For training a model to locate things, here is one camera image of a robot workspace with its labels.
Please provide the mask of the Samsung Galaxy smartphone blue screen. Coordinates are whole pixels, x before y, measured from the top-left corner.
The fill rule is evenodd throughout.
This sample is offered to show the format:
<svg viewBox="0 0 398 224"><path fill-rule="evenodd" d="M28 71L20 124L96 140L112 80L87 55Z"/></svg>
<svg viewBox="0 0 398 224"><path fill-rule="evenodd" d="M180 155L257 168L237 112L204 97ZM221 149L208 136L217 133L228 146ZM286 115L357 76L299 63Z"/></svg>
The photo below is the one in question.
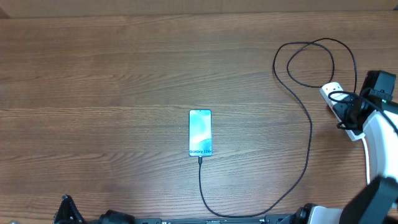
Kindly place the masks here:
<svg viewBox="0 0 398 224"><path fill-rule="evenodd" d="M210 157L213 154L211 110L190 110L188 127L188 155Z"/></svg>

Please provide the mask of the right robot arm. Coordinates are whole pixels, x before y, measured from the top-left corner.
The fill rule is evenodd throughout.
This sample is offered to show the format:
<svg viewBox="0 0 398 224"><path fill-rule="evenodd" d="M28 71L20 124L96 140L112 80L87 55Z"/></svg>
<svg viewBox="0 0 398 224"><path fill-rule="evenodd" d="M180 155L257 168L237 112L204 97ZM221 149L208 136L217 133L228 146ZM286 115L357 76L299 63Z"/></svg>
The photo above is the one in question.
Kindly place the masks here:
<svg viewBox="0 0 398 224"><path fill-rule="evenodd" d="M394 74L371 70L359 94L343 91L337 82L320 88L339 126L352 141L361 139L364 143L367 185L343 209L308 203L283 223L397 223L388 215L397 207L395 82Z"/></svg>

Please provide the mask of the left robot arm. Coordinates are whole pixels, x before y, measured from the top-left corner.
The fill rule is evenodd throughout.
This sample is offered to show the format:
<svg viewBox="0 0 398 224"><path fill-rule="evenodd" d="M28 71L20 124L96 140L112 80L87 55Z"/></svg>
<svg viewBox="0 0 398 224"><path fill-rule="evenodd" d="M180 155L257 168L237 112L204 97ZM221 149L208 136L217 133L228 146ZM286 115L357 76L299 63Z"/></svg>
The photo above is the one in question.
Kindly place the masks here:
<svg viewBox="0 0 398 224"><path fill-rule="evenodd" d="M58 212L54 216L54 224L135 224L135 217L114 210L108 210L98 219L87 221L78 211L72 197L63 195Z"/></svg>

